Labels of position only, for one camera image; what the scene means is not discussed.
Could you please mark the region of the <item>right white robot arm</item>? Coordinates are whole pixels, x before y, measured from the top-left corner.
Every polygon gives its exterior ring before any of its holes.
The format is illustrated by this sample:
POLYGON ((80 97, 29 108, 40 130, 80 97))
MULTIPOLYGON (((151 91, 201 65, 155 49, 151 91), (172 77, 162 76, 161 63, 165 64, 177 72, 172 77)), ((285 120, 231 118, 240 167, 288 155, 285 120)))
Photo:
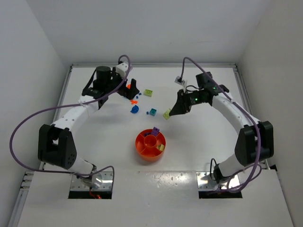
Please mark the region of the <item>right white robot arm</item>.
POLYGON ((274 155, 274 128, 269 121, 262 122, 233 101, 225 85, 216 85, 210 72, 196 76, 198 87, 189 91, 183 87, 177 92, 177 100, 169 115, 187 114, 192 106, 208 103, 219 111, 238 134, 234 154, 216 164, 213 177, 217 183, 234 173, 274 155))

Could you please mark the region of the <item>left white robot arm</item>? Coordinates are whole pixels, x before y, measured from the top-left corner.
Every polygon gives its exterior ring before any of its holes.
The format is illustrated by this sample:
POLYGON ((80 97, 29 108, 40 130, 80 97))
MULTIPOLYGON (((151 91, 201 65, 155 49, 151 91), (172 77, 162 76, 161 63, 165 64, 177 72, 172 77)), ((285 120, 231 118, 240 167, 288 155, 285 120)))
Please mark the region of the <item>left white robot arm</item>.
POLYGON ((112 68, 96 67, 76 105, 57 121, 39 129, 38 159, 81 178, 90 178, 96 172, 96 166, 77 154, 74 135, 92 114, 101 109, 111 94, 118 93, 129 100, 139 94, 135 79, 127 87, 126 76, 130 71, 131 66, 126 62, 119 62, 112 68))

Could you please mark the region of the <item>lime green purple lego brick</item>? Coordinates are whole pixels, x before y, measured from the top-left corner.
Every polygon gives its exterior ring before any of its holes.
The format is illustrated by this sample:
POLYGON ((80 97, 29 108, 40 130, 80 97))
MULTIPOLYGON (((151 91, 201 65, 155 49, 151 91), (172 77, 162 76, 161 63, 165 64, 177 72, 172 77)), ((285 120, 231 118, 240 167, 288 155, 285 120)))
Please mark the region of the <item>lime green purple lego brick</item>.
POLYGON ((144 91, 144 95, 145 95, 145 96, 152 97, 152 94, 153 94, 153 91, 152 91, 152 90, 146 89, 146 90, 144 91))

